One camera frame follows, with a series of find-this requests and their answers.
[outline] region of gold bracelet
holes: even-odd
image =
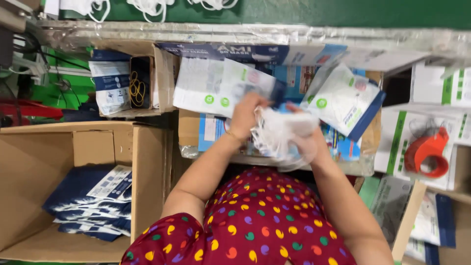
[[[245,144],[246,142],[246,139],[239,139],[233,132],[231,132],[230,130],[226,130],[226,133],[228,135],[230,135],[231,137],[233,137],[234,139],[236,139],[237,141],[241,142],[242,144]]]

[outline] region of red tape dispenser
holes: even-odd
[[[440,178],[448,172],[449,164],[443,157],[443,149],[447,145],[447,130],[440,127],[439,132],[434,136],[423,136],[415,140],[404,154],[404,165],[407,171],[419,173],[429,178]],[[436,162],[436,167],[430,172],[421,170],[421,164],[428,157]]]

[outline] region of woman's arm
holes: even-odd
[[[188,213],[203,223],[204,206],[216,190],[233,154],[255,126],[254,110],[268,101],[256,93],[248,93],[234,109],[230,131],[222,135],[182,175],[163,206],[162,216]]]
[[[288,106],[293,112],[301,110]],[[345,239],[358,265],[393,265],[391,249],[370,210],[332,160],[324,135],[318,128],[311,137],[298,139],[300,151],[316,153],[312,173],[329,222]]]

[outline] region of colorful dot pattern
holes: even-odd
[[[315,193],[271,169],[253,168],[217,190],[201,225],[163,218],[125,252],[122,265],[355,265]]]

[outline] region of red logo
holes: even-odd
[[[250,71],[247,78],[249,79],[250,82],[254,84],[258,84],[260,81],[259,73],[257,73],[257,71]]]
[[[355,82],[355,88],[358,91],[365,91],[366,90],[366,83],[363,81],[357,81]]]

